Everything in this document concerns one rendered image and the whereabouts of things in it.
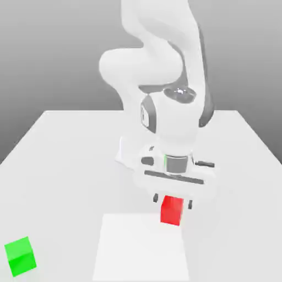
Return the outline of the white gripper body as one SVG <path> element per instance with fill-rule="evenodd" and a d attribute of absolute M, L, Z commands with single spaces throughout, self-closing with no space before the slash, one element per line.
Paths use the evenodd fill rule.
<path fill-rule="evenodd" d="M 215 196 L 215 168 L 190 166 L 186 173 L 168 173 L 141 169 L 133 174 L 135 184 L 149 192 L 161 192 L 176 197 L 213 197 Z"/>

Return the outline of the small green cube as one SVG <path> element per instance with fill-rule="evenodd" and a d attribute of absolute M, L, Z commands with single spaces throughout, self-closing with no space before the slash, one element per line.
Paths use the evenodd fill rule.
<path fill-rule="evenodd" d="M 23 237 L 4 245 L 8 264 L 13 277 L 37 267 L 29 237 Z"/>

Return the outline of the small red cube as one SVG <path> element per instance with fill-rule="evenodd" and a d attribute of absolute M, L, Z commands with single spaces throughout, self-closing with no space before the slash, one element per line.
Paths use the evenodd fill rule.
<path fill-rule="evenodd" d="M 179 226 L 183 212 L 183 198 L 165 196 L 160 210 L 160 222 Z"/>

